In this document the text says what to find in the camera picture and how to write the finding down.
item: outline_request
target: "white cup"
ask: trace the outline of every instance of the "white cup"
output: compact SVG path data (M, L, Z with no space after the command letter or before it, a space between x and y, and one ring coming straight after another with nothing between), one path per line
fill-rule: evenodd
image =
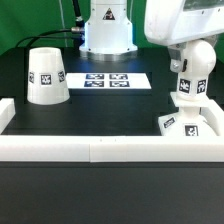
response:
M30 50L27 99L40 105L69 99L60 49L41 47Z

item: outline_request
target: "white cylinder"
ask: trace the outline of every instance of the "white cylinder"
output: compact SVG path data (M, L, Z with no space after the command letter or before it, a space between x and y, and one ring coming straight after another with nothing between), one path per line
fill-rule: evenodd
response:
M60 49L43 47L30 50L27 99L41 105L69 99Z

